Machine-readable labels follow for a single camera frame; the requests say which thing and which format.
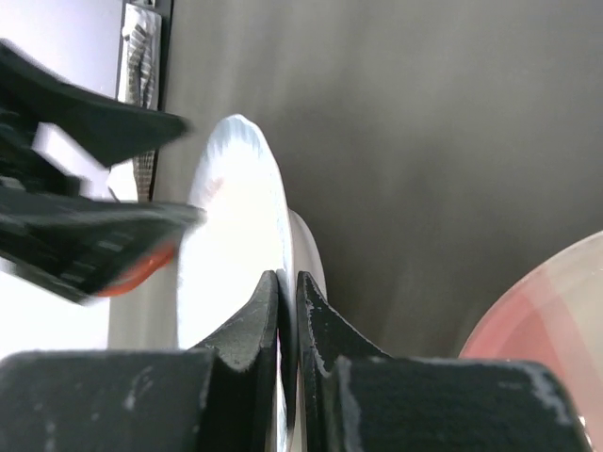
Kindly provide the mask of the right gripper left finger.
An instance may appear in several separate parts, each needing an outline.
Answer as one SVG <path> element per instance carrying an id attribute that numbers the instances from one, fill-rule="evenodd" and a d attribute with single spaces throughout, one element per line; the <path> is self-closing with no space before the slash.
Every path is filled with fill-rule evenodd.
<path id="1" fill-rule="evenodd" d="M 200 344 L 24 352 L 1 362 L 5 451 L 272 451 L 279 284 Z"/>

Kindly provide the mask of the pink floral plate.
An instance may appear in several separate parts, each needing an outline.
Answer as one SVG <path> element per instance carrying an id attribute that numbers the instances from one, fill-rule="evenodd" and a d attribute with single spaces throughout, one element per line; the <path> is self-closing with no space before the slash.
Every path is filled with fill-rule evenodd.
<path id="1" fill-rule="evenodd" d="M 574 399 L 594 450 L 602 448 L 602 235 L 560 251 L 481 318 L 463 358 L 546 365 Z"/>

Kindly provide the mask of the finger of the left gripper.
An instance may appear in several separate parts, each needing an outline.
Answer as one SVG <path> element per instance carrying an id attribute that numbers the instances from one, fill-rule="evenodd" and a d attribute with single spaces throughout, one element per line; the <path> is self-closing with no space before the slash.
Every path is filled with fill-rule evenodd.
<path id="1" fill-rule="evenodd" d="M 182 117 L 58 79 L 9 40 L 1 41 L 1 92 L 34 121 L 61 128 L 105 167 L 156 150 L 189 131 Z"/>
<path id="2" fill-rule="evenodd" d="M 204 210 L 186 204 L 103 202 L 4 187 L 1 256 L 9 273 L 82 303 L 205 218 Z"/>

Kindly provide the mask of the orange mug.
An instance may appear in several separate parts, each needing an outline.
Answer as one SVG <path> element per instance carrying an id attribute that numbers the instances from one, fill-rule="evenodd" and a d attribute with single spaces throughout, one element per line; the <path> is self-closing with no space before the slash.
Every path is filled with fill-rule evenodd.
<path id="1" fill-rule="evenodd" d="M 160 247 L 149 255 L 142 257 L 130 270 L 126 271 L 121 277 L 97 293 L 100 298 L 111 298 L 121 296 L 139 287 L 149 279 L 161 267 L 169 264 L 176 254 L 174 244 L 168 244 Z"/>

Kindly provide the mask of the white blue-rimmed plate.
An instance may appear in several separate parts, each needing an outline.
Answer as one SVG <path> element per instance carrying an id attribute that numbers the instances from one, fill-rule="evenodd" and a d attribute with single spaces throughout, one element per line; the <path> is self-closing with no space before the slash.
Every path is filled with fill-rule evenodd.
<path id="1" fill-rule="evenodd" d="M 296 284 L 299 272 L 325 284 L 314 237 L 287 204 L 282 175 L 259 126 L 240 114 L 218 122 L 207 141 L 188 201 L 203 225 L 181 242 L 177 270 L 177 343 L 190 348 L 251 297 L 261 274 L 276 273 L 283 306 L 277 354 L 280 451 L 301 451 Z"/>

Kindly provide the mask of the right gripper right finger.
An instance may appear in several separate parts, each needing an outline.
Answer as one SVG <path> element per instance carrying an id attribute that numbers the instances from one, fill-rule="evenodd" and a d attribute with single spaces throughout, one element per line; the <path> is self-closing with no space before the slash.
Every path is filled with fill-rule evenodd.
<path id="1" fill-rule="evenodd" d="M 586 451 L 569 394 L 525 361 L 393 358 L 297 282 L 309 451 Z"/>

